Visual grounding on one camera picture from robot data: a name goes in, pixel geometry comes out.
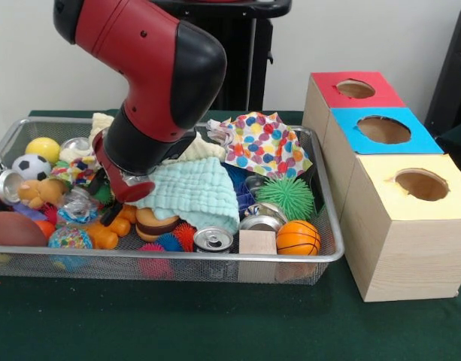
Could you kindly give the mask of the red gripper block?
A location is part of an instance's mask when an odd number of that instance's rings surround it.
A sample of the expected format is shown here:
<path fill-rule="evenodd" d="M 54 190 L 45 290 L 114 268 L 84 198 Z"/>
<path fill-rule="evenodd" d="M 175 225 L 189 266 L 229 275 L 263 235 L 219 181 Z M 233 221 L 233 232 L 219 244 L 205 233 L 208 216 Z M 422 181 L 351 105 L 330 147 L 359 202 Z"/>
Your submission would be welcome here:
<path fill-rule="evenodd" d="M 119 168 L 106 154 L 104 149 L 104 136 L 106 131 L 100 131 L 93 139 L 93 149 L 100 169 L 95 173 L 89 184 L 89 194 L 94 196 L 108 181 L 115 199 L 100 218 L 103 226 L 109 226 L 123 209 L 122 203 L 136 202 L 149 195 L 155 184 L 147 175 L 135 176 Z"/>

